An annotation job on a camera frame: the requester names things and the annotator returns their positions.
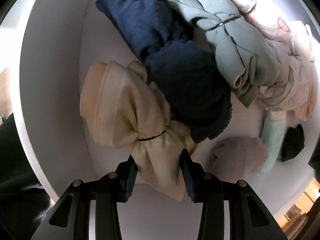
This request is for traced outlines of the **mint green cloth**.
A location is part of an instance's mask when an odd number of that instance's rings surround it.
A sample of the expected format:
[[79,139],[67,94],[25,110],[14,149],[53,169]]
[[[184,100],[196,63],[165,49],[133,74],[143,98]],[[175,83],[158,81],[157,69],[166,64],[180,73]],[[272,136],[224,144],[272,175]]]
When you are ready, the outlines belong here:
[[286,130],[286,111],[268,110],[264,119],[261,140],[267,147],[267,160],[259,174],[264,176],[272,170],[280,152]]

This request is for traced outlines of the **cream cloth bundle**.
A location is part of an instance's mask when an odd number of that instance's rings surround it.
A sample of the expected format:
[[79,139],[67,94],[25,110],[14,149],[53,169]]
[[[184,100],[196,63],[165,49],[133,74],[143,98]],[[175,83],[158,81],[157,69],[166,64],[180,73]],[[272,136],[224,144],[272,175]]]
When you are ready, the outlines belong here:
[[197,144],[189,127],[171,119],[170,105],[145,67],[132,61],[90,66],[80,96],[80,114],[99,146],[127,147],[145,183],[176,200],[185,185],[179,166],[183,150]]

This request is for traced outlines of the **navy blue cloth bundle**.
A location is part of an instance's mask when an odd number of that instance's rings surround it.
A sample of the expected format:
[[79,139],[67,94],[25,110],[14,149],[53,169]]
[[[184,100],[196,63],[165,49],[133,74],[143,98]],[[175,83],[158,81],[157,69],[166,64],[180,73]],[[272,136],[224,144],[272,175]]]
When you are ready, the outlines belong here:
[[196,45],[193,28],[163,0],[97,0],[96,6],[146,67],[172,120],[188,126],[196,143],[218,137],[232,117],[231,89],[214,55]]

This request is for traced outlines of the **white strawberry print cloth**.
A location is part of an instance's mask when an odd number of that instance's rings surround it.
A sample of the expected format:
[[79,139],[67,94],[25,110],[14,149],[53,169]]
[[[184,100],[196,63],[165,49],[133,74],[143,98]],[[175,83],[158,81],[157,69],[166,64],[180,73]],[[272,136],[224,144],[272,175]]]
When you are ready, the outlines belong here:
[[286,21],[283,12],[271,0],[231,0],[248,23],[267,39],[289,44],[295,56],[314,63],[312,32],[302,21]]

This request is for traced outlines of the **pale pink cloth bundle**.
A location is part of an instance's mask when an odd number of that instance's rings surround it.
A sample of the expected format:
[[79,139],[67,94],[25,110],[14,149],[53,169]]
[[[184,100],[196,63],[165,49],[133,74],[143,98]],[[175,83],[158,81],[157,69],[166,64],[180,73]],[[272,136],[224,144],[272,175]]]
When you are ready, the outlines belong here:
[[266,110],[294,111],[298,119],[312,117],[317,101],[317,75],[310,40],[293,40],[289,45],[267,40],[276,52],[285,79],[260,87],[258,98]]

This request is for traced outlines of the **mauve knitted cloth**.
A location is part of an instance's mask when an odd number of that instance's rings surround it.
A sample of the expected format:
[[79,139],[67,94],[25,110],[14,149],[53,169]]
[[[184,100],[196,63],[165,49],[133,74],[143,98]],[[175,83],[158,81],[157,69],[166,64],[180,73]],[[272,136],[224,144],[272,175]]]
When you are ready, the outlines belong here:
[[267,146],[259,137],[231,138],[212,151],[209,170],[221,181],[236,183],[259,172],[267,158]]

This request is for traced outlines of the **small black cloth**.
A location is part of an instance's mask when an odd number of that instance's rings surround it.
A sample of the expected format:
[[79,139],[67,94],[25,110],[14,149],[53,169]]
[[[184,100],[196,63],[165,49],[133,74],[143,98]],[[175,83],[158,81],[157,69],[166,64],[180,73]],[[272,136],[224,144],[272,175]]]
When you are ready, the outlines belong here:
[[304,129],[301,124],[289,127],[281,147],[281,162],[294,159],[305,147]]

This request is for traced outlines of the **sage green cloth bundle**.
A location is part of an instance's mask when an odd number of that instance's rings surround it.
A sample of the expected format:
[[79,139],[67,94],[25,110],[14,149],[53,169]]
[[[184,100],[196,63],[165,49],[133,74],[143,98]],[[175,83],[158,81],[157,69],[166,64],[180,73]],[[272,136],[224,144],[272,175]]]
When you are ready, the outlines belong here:
[[249,107],[261,86],[284,79],[276,53],[230,0],[166,0],[190,24],[205,31],[217,68],[236,97]]

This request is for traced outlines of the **white storage drawer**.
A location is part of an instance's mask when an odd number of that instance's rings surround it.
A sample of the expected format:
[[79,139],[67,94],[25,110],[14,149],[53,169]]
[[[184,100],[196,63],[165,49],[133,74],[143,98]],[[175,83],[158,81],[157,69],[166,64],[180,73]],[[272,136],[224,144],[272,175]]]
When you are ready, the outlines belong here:
[[[303,123],[304,152],[312,155],[319,137],[319,2],[271,1],[286,21],[302,21],[311,28],[316,107],[306,121],[298,119],[294,111],[286,111],[286,122],[291,115]],[[142,64],[112,22],[97,9],[96,2],[33,0],[14,61],[11,98],[18,135],[33,172],[55,203],[73,181],[99,180],[132,157],[127,147],[97,145],[80,114],[81,91],[90,66],[111,61],[124,67],[132,61]],[[205,31],[188,24],[194,30],[196,45],[215,58]],[[227,128],[215,139],[195,142],[197,149],[189,153],[205,172],[211,173],[210,156],[221,142],[236,137],[261,138],[268,110],[258,95],[245,107],[231,89],[232,117]],[[276,161],[264,176],[257,172],[244,181],[274,217],[287,200],[284,191],[299,175],[293,162]],[[186,187],[183,199],[176,200],[145,183],[137,172],[131,197],[118,203],[117,209],[121,239],[198,239],[202,204],[191,201]]]

